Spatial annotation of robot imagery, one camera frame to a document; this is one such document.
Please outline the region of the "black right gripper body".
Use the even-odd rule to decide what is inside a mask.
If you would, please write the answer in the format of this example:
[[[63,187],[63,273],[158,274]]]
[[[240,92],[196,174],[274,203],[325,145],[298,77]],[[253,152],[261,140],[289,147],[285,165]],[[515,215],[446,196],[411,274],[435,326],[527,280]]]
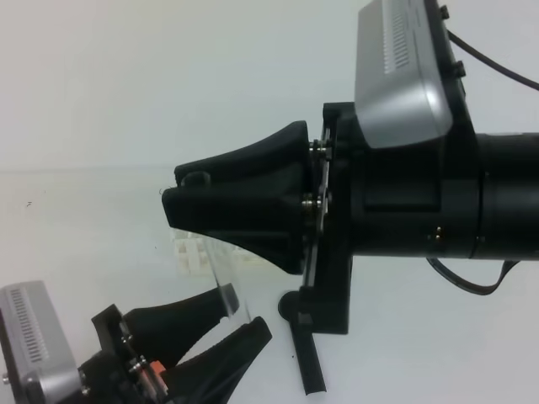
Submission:
[[[301,287],[296,319],[315,333],[349,331],[356,256],[470,258],[481,212],[479,146],[465,109],[439,140],[375,150],[352,103],[323,107],[328,213],[311,284]]]

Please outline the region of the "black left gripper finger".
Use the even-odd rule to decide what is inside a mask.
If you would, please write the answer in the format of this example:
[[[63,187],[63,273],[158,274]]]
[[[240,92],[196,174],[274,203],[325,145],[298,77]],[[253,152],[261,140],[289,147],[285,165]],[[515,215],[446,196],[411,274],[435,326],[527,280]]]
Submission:
[[[239,301],[231,284],[186,300],[138,308],[124,315],[131,345],[148,361],[174,367],[222,318],[237,311]]]
[[[174,403],[226,404],[251,364],[272,339],[258,316],[204,353],[164,372]]]

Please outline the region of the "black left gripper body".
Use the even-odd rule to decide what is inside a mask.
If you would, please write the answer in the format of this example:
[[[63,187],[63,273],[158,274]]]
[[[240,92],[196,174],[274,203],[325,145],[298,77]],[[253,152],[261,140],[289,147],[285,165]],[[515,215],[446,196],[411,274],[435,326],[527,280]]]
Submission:
[[[131,345],[124,313],[110,305],[92,318],[100,350],[79,371],[86,379],[87,403],[171,403],[168,388],[151,362]]]

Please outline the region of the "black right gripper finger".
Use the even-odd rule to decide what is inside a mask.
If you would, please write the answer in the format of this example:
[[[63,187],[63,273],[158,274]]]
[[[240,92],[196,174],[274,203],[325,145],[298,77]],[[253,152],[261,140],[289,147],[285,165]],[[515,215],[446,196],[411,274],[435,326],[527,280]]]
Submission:
[[[273,135],[235,151],[177,166],[174,169],[177,187],[173,193],[179,198],[190,198],[218,185],[250,179],[258,181],[288,168],[296,168],[299,172],[297,191],[309,192],[312,169],[305,121],[295,121]],[[210,182],[184,186],[182,181],[195,173],[205,173]]]
[[[177,187],[162,196],[172,228],[228,242],[288,274],[302,273],[302,192],[284,187]]]

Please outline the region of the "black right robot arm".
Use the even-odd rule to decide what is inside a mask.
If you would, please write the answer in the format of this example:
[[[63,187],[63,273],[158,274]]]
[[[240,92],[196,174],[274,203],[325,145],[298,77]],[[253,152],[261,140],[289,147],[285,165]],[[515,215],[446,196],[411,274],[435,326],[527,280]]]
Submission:
[[[280,301],[316,333],[349,329],[356,256],[531,261],[538,257],[538,137],[449,135],[375,150],[350,103],[325,104],[324,135],[294,122],[237,151],[175,168],[172,228],[259,255],[303,286]]]

